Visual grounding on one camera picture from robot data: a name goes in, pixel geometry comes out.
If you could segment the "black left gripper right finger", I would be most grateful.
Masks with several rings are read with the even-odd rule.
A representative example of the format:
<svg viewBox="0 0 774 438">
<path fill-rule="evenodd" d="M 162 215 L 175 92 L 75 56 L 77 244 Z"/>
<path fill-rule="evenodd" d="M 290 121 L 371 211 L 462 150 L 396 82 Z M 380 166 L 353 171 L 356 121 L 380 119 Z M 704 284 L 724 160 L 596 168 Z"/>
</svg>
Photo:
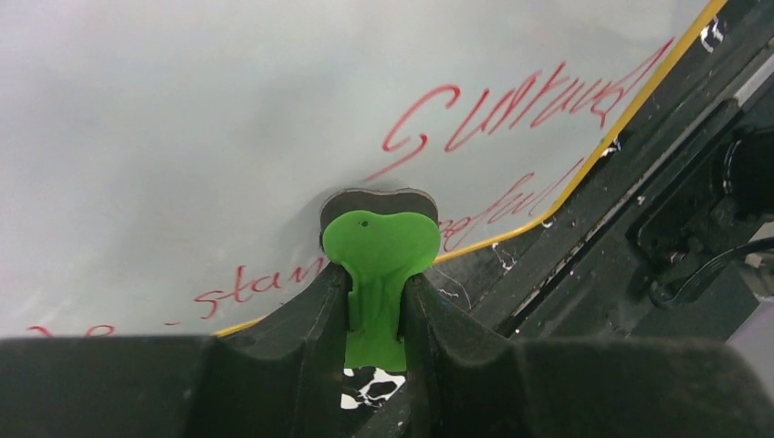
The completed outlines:
<svg viewBox="0 0 774 438">
<path fill-rule="evenodd" d="M 770 437 L 773 403 L 747 363 L 700 339 L 509 340 L 405 284 L 415 437 Z"/>
</svg>

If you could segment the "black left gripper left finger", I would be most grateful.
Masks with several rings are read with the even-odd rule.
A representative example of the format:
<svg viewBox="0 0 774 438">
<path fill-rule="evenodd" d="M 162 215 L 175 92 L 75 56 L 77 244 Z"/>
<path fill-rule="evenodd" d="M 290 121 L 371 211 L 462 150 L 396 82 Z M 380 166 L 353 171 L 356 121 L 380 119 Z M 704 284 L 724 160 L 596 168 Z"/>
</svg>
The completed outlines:
<svg viewBox="0 0 774 438">
<path fill-rule="evenodd" d="M 328 265 L 225 337 L 1 343 L 4 437 L 335 437 L 350 281 Z"/>
</svg>

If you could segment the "green black whiteboard eraser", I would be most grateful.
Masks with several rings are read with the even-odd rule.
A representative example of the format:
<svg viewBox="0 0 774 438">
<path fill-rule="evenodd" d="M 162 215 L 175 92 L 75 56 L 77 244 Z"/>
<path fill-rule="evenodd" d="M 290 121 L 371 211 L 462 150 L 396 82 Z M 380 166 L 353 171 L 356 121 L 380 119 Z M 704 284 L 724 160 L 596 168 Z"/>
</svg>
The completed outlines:
<svg viewBox="0 0 774 438">
<path fill-rule="evenodd" d="M 344 189 L 325 201 L 319 223 L 323 253 L 351 279 L 345 368 L 404 372 L 403 290 L 437 257 L 434 199 L 411 188 Z"/>
</svg>

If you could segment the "orange framed whiteboard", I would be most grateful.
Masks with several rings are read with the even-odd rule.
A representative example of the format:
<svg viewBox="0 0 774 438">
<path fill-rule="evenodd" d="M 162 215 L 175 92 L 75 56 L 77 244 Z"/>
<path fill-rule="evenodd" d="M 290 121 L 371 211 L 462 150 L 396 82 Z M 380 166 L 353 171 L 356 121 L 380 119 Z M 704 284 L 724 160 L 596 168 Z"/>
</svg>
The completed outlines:
<svg viewBox="0 0 774 438">
<path fill-rule="evenodd" d="M 322 268 L 345 187 L 449 259 L 538 225 L 719 1 L 4 1 L 1 334 L 210 333 Z"/>
</svg>

